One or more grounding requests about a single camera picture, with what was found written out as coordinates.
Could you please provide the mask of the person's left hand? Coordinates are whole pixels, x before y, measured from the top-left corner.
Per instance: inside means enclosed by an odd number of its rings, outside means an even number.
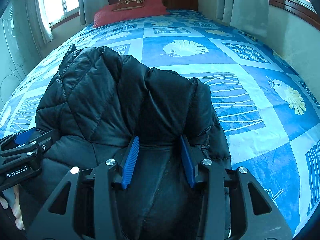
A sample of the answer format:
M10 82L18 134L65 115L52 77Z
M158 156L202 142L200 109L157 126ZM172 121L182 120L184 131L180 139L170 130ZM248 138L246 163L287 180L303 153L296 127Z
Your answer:
M22 219L22 211L20 207L20 193L19 193L19 186L15 185L14 187L6 190L9 192L13 192L14 194L14 202L13 205L10 206L8 201L1 197L1 206L3 209L8 209L9 207L12 209L12 214L15 217L15 225L18 228L18 230L24 230L25 231L25 226L23 224L23 219Z

